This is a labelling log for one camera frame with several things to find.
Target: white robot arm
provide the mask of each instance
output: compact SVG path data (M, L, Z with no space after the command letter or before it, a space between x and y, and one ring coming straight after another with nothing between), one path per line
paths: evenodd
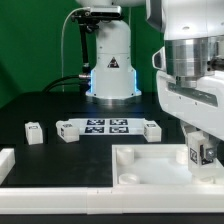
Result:
M224 1L155 4L147 1L149 23L164 32L165 46L153 57L160 104L182 120L189 170L215 176L218 139L224 140Z
M138 6L144 0L77 0L82 6L97 10L98 15L110 14L119 6ZM119 20L97 24L97 64L91 72L89 100L101 104L126 104L141 95L137 89L136 71L131 66L131 34L129 26Z

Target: white base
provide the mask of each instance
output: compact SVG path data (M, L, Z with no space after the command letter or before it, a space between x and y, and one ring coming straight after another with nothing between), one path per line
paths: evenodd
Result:
M157 123L145 119L69 119L65 123L77 127L80 135L143 135L148 142L161 142L162 137L162 129Z
M100 105L128 105L133 103L139 103L141 101L141 95L142 92L139 90L133 96L120 98L97 97L95 94L89 91L86 92L87 101Z
M117 164L116 150L134 149L134 162ZM112 214L224 212L224 169L215 184L191 182L186 165L175 161L185 145L113 146L112 188L0 189L1 214ZM118 184L131 172L140 184Z

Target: black tabletop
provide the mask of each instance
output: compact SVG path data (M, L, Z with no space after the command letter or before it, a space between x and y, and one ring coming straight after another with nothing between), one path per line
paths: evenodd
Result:
M56 122L71 118L145 118L162 128L164 144L183 144L180 122L163 112L156 94L140 103L100 106L78 93L27 93L0 110L0 149L15 148L16 165L1 187L112 187L112 144L149 144L143 136L80 136L65 143ZM25 123L39 122L44 144L28 145ZM107 216L1 216L0 223L221 223L222 214L129 214Z

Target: green background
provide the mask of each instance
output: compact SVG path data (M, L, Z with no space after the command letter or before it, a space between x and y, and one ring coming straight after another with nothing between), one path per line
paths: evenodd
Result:
M67 15L79 5L74 0L0 1L0 107L25 92L41 91L61 77L61 31ZM128 21L129 9L124 9ZM145 6L131 9L132 65L138 88L156 91L152 54L162 46L162 34L147 22ZM95 64L95 36L88 35L89 56ZM65 32L64 75L82 68L78 25L69 21ZM66 91L78 91L69 87Z

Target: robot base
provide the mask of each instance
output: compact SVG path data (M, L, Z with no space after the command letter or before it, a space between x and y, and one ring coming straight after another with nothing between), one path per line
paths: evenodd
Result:
M86 99L88 102L96 103L99 105L128 105L133 103L139 103L141 102L141 91L137 91L136 94L129 98L121 98L121 99L106 99L106 98L98 98L94 96L93 94L87 92L86 93Z

